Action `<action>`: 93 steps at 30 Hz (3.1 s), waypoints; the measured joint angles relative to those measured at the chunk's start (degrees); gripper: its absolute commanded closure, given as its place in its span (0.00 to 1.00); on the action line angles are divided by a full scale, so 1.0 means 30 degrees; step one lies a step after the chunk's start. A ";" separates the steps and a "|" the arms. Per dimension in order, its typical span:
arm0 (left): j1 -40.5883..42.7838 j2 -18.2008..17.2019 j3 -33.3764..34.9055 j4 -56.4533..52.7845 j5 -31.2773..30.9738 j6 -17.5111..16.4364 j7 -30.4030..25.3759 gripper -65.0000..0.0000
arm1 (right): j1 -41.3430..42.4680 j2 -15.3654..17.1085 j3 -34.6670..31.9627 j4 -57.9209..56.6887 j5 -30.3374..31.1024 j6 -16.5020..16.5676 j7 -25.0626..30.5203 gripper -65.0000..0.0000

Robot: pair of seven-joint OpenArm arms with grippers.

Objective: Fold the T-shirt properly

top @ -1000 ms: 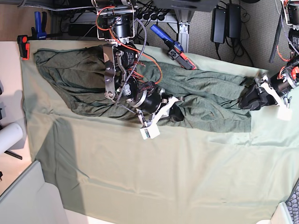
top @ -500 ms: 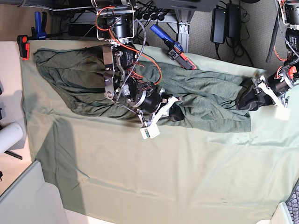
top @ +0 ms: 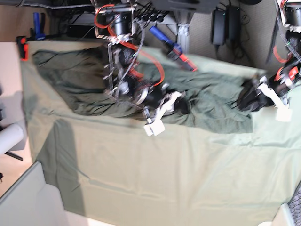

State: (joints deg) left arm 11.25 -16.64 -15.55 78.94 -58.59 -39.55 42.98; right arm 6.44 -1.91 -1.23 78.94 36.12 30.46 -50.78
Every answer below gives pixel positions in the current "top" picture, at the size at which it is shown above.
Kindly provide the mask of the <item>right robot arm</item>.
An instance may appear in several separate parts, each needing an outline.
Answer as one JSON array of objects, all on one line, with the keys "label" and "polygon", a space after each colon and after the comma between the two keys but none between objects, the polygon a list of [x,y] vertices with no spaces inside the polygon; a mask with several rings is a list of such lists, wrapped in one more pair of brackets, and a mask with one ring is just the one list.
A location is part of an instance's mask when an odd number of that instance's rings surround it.
[{"label": "right robot arm", "polygon": [[[145,34],[142,34],[138,46],[129,42],[135,34],[136,25],[141,32],[144,31],[140,19],[135,16],[135,1],[99,5],[93,0],[92,5],[95,7],[96,31],[102,29],[109,33],[105,36],[109,41],[107,49],[110,73],[105,77],[109,85],[108,94],[117,102],[128,103],[143,110],[149,124],[165,114],[188,114],[190,107],[184,94],[168,89],[168,85],[163,82],[165,72],[162,65],[142,51]],[[158,81],[144,79],[143,74],[135,69],[139,54],[156,66],[160,75]]]}]

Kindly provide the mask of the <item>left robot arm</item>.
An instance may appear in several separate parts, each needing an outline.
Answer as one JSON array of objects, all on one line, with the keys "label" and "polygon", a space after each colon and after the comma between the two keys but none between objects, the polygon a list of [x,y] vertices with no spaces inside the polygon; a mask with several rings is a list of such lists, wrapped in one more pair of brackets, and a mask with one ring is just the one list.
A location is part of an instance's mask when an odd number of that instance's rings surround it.
[{"label": "left robot arm", "polygon": [[[275,75],[257,74],[244,81],[237,98],[237,107],[241,111],[257,112],[270,106],[287,110],[288,93],[301,84],[301,2],[277,0],[275,5],[277,14],[266,60],[275,57],[282,66]],[[277,51],[278,34],[288,51],[285,59]]]}]

